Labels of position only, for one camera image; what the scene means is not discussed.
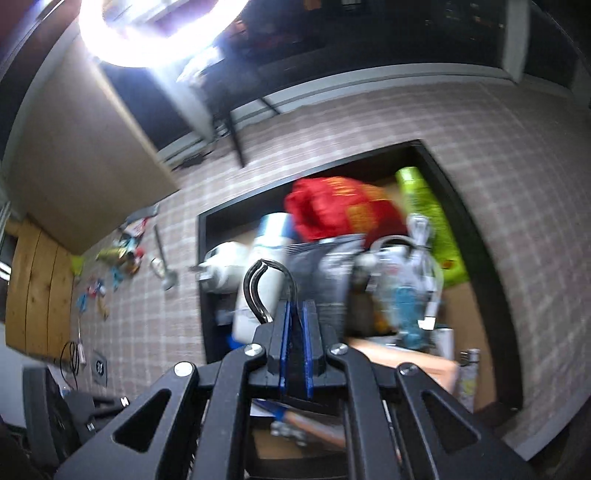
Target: white container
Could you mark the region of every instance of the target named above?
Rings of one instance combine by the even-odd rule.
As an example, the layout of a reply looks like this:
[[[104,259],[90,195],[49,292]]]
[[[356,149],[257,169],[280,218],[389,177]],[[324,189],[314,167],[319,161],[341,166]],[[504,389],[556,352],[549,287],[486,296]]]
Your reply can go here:
[[[213,248],[200,263],[198,278],[205,291],[233,293],[242,288],[248,247],[238,242],[225,242]]]
[[[285,247],[295,243],[297,235],[293,228],[293,220],[289,213],[272,213],[261,219],[258,235],[255,238],[251,253],[246,262],[244,273],[251,265],[261,258],[285,262]],[[271,316],[275,315],[279,295],[283,288],[285,275],[274,268],[269,268],[263,273],[258,284],[258,294],[262,304]],[[260,322],[246,304],[242,286],[238,289],[236,299],[236,312],[232,325],[232,337],[239,343],[251,343],[256,327]]]

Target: wooden panel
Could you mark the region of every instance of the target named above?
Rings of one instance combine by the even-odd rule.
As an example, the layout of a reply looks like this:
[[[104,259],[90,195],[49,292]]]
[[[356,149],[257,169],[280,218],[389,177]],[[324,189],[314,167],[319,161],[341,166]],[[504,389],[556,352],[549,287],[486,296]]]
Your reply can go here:
[[[12,273],[6,301],[6,344],[26,350],[26,315],[29,280],[41,231],[28,220],[19,228],[17,248],[12,260]]]
[[[47,356],[51,358],[59,358],[64,344],[70,340],[70,308],[74,283],[70,265],[70,254],[63,247],[57,247],[47,317]]]
[[[47,313],[57,243],[41,232],[31,268],[27,296],[27,353],[47,355]]]
[[[80,37],[34,101],[8,183],[39,225],[74,254],[177,190]]]

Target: black cable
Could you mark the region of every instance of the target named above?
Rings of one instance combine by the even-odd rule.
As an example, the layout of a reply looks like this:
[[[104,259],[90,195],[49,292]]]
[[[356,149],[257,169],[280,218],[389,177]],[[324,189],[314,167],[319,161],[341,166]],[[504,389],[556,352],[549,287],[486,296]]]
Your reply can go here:
[[[70,388],[74,389],[74,387],[72,387],[72,384],[70,382],[68,382],[68,380],[66,380],[66,377],[64,376],[64,371],[61,368],[63,358],[64,358],[64,352],[66,351],[67,346],[70,347],[70,370],[72,372],[72,376],[74,376],[74,383],[76,385],[76,390],[78,390],[78,380],[76,377],[78,376],[78,372],[80,369],[80,355],[78,354],[78,344],[76,342],[72,342],[72,341],[66,342],[64,344],[64,348],[61,349],[60,373],[61,373],[61,377],[64,379],[64,382],[66,382]]]

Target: white bottle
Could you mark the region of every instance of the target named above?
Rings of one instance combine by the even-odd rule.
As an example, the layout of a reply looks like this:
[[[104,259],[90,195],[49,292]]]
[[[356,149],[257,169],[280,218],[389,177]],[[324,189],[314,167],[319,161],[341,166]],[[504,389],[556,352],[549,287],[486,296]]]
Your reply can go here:
[[[258,235],[255,238],[251,253],[246,262],[246,271],[261,258],[285,262],[285,247],[297,239],[293,228],[293,220],[289,213],[271,213],[261,219]],[[283,288],[285,276],[282,272],[269,268],[263,273],[258,284],[258,294],[262,304],[271,316],[275,315],[279,295]],[[236,311],[232,325],[232,337],[240,343],[251,343],[256,327],[260,322],[246,304],[242,282],[236,299]]]

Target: bright light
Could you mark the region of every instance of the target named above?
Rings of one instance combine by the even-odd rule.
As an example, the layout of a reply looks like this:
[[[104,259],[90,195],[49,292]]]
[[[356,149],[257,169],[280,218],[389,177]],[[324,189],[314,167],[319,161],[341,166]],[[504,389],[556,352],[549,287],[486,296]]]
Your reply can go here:
[[[121,67],[157,67],[185,59],[210,46],[240,14],[248,0],[219,0],[212,10],[170,37],[129,28],[124,34],[103,18],[102,0],[82,0],[80,34],[101,60]]]

